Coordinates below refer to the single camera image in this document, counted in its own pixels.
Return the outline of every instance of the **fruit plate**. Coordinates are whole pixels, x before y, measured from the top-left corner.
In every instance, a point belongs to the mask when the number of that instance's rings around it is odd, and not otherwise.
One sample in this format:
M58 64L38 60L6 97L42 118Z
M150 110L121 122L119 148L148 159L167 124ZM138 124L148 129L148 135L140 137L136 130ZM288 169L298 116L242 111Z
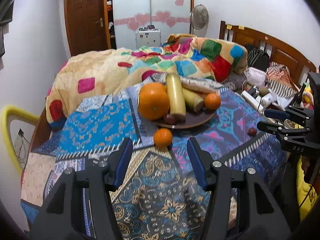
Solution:
M215 111L208 109L201 109L198 113L186 112L186 122L178 123L176 125L170 125L164 122L163 119L158 119L154 123L158 126L171 128L171 129L187 129L199 126L208 122L213 116L215 116Z

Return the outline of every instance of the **wooden bed headboard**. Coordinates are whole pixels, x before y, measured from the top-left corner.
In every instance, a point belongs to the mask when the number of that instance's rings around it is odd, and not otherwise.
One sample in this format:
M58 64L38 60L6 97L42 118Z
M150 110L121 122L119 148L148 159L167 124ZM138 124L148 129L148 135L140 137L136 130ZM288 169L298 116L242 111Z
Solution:
M270 61L286 65L293 82L298 86L300 86L299 79L304 66L310 71L316 72L316 66L301 52L268 34L247 27L227 25L226 22L221 21L219 39L224 40L225 36L227 36L227 41L230 41L232 36L231 41L240 45L253 44L260 47L263 42L264 52L267 49L271 50Z

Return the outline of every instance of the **orange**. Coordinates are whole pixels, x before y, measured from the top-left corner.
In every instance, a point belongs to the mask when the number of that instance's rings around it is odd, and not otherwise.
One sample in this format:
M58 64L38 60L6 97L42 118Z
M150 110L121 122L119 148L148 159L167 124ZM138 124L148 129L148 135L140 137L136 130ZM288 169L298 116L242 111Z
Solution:
M172 143L172 133L167 128L160 128L154 133L153 141L159 148L168 147Z
M166 87L160 83L144 85L139 92L138 113L152 121L167 115L170 108Z
M141 89L140 93L145 90L162 90L163 92L167 92L167 88L161 83L148 83L145 84Z
M217 110L221 105L221 99L218 94L210 93L205 97L204 105L207 109Z

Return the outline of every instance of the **striped cloth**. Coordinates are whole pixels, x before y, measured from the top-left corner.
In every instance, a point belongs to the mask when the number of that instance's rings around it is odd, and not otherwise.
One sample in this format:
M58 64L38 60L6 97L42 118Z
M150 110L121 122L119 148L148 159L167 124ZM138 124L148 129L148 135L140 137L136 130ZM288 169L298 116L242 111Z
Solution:
M269 84L271 90L281 98L293 97L296 93L292 88L282 85L272 79L269 81Z
M296 93L295 86L290 78L290 72L287 66L271 62L267 69L269 87L279 97L293 97Z

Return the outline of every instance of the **wooden door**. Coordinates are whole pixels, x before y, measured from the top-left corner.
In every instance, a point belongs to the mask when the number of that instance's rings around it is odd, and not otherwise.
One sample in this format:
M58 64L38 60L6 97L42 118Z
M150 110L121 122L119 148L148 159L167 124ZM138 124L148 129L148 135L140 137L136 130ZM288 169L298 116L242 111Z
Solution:
M64 4L71 55L107 49L103 0L65 0Z

